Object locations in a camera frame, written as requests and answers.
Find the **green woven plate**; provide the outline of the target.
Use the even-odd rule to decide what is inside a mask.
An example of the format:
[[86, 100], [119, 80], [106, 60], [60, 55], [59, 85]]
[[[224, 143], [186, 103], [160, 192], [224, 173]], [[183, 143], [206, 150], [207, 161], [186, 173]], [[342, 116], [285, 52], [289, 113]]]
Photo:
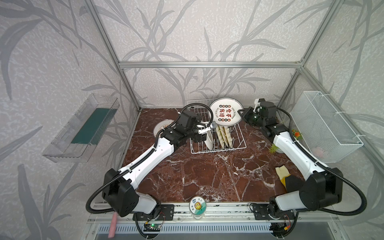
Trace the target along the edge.
[[220, 126], [220, 131], [221, 131], [221, 134], [223, 136], [223, 140], [224, 140], [225, 146], [226, 146], [226, 148], [228, 148], [229, 147], [229, 142], [228, 142], [228, 139], [227, 139], [225, 127]]
[[225, 144], [224, 137], [222, 135], [220, 126], [216, 127], [216, 134], [217, 134], [218, 140], [220, 142], [221, 148], [224, 149], [226, 147], [226, 144]]

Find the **white plate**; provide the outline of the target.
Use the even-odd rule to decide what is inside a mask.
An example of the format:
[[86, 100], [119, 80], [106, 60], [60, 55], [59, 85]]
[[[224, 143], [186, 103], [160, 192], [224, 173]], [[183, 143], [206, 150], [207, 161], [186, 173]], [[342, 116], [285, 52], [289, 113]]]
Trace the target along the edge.
[[207, 132], [207, 138], [205, 140], [205, 145], [207, 146], [208, 150], [213, 150], [214, 148], [214, 139], [211, 131]]
[[213, 121], [223, 127], [231, 127], [238, 124], [242, 117], [238, 113], [243, 109], [240, 102], [231, 98], [221, 98], [210, 104], [213, 112]]
[[156, 137], [157, 136], [157, 133], [161, 130], [161, 129], [165, 129], [166, 127], [168, 127], [170, 124], [173, 123], [173, 120], [163, 120], [161, 122], [159, 122], [155, 127], [154, 127], [154, 130], [153, 130], [153, 133], [154, 133], [154, 136]]

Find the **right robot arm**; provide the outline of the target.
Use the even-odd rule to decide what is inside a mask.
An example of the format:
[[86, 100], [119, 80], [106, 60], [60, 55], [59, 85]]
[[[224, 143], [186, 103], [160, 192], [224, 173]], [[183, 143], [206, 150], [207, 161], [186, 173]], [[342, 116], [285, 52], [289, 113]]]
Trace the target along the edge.
[[278, 108], [272, 102], [260, 102], [238, 113], [247, 124], [258, 128], [298, 168], [304, 180], [286, 180], [287, 193], [270, 199], [268, 210], [278, 214], [291, 210], [317, 211], [342, 200], [342, 173], [324, 170], [320, 161], [308, 152], [288, 127], [278, 122]]

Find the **yellow black rubber glove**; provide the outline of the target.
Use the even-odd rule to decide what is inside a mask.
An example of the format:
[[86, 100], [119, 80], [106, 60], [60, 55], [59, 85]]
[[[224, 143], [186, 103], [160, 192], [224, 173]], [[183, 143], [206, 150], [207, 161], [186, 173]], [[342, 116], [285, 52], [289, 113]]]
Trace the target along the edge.
[[299, 191], [304, 185], [304, 181], [291, 175], [286, 166], [276, 167], [275, 170], [288, 193]]

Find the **white mesh wall basket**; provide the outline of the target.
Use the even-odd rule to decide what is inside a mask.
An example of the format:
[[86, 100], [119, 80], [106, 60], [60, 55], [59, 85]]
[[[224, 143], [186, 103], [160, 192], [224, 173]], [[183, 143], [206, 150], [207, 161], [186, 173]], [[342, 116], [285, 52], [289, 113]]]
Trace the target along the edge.
[[291, 111], [295, 127], [307, 149], [323, 163], [336, 163], [364, 143], [319, 91], [304, 91]]

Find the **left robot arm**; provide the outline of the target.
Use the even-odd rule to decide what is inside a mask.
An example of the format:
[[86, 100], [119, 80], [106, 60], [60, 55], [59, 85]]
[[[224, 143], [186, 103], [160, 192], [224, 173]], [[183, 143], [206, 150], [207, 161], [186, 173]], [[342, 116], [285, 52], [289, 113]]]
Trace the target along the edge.
[[155, 143], [147, 151], [120, 170], [111, 169], [106, 173], [103, 199], [120, 217], [131, 213], [158, 216], [161, 203], [149, 194], [139, 193], [139, 185], [158, 164], [188, 140], [205, 141], [212, 126], [212, 121], [203, 122], [196, 113], [182, 111], [171, 125], [157, 133]]

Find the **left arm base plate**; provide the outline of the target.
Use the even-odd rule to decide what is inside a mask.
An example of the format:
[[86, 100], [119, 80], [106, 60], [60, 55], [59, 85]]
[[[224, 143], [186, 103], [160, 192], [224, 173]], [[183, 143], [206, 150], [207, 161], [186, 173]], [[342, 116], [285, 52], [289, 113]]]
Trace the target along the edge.
[[156, 206], [152, 213], [135, 213], [133, 220], [138, 221], [172, 221], [174, 219], [175, 205], [161, 204]]

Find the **clear plastic wall shelf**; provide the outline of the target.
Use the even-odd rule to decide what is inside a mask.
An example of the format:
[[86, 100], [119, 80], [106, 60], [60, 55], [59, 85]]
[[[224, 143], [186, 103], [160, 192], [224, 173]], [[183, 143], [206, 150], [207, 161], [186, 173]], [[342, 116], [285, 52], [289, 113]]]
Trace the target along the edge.
[[54, 163], [88, 162], [98, 144], [72, 144], [71, 141], [95, 109], [106, 108], [118, 111], [119, 107], [119, 99], [116, 97], [90, 94], [68, 123], [45, 148], [42, 155]]

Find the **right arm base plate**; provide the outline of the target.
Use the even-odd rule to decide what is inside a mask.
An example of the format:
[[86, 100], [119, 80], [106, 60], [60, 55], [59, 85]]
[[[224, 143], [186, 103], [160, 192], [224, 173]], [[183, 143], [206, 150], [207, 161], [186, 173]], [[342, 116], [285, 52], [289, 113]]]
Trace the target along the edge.
[[293, 210], [281, 211], [271, 204], [251, 203], [249, 205], [251, 212], [256, 220], [294, 220], [295, 212]]

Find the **purple pink brush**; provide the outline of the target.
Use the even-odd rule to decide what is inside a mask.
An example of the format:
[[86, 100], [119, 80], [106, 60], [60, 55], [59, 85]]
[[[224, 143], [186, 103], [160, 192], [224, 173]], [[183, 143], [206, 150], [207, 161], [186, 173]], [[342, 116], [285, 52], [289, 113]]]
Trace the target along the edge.
[[108, 239], [113, 239], [115, 237], [116, 228], [117, 228], [117, 218], [118, 218], [118, 213], [114, 212], [111, 220], [111, 224], [110, 224]]

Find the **aluminium front rail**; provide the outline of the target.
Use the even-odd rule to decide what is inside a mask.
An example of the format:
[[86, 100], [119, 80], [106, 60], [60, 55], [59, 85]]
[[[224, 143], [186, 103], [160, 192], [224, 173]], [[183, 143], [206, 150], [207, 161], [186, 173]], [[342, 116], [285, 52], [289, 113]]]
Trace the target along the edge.
[[[188, 203], [166, 203], [174, 205], [175, 208], [173, 213], [172, 221], [165, 221], [165, 224], [186, 224], [186, 223], [251, 223], [251, 222], [260, 222], [260, 223], [284, 223], [283, 217], [279, 220], [273, 220], [269, 218], [268, 215], [265, 215], [262, 219], [256, 219], [255, 214], [251, 212], [248, 202], [224, 202], [216, 203], [211, 202], [207, 203], [206, 211], [203, 217], [196, 219], [192, 216], [189, 210]], [[106, 214], [91, 214], [87, 223], [110, 223], [113, 219], [113, 213]], [[134, 215], [129, 214], [125, 217], [117, 216], [118, 223], [135, 223], [133, 220]], [[298, 223], [304, 222], [330, 222], [336, 223], [340, 222], [340, 218], [336, 215], [327, 214], [324, 212], [304, 212], [299, 213]]]

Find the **green woven plate middle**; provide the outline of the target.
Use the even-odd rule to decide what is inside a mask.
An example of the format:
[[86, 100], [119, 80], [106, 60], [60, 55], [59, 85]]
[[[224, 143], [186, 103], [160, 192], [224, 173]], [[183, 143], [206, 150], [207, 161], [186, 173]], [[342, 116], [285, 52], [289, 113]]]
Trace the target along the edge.
[[228, 142], [228, 139], [227, 139], [225, 127], [220, 126], [220, 131], [221, 131], [221, 134], [223, 136], [223, 140], [224, 140], [225, 146], [226, 146], [226, 148], [228, 148], [229, 147], [229, 142]]

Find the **green woven plate left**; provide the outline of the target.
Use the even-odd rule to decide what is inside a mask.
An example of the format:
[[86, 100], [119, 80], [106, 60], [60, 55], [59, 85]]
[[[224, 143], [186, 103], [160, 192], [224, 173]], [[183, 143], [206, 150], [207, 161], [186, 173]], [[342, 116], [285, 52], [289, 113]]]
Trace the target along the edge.
[[217, 134], [218, 140], [220, 142], [221, 148], [224, 149], [226, 147], [226, 144], [225, 144], [224, 137], [222, 135], [220, 126], [216, 127], [216, 134]]

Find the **tan woven plate right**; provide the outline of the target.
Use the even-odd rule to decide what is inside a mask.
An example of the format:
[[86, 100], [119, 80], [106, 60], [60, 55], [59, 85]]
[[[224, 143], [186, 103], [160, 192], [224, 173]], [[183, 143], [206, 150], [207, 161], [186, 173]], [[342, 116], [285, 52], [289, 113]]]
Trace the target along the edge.
[[228, 142], [229, 142], [229, 147], [232, 148], [233, 147], [233, 138], [231, 136], [230, 128], [229, 127], [225, 127], [225, 130], [226, 130], [226, 135], [227, 135], [227, 139], [228, 139]]

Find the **green sponge mat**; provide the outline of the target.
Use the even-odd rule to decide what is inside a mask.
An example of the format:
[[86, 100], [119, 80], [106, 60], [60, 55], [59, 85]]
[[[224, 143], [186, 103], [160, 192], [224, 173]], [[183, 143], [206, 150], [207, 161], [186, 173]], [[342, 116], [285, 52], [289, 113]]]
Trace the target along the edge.
[[95, 109], [79, 132], [75, 135], [71, 143], [97, 145], [116, 112], [116, 109]]

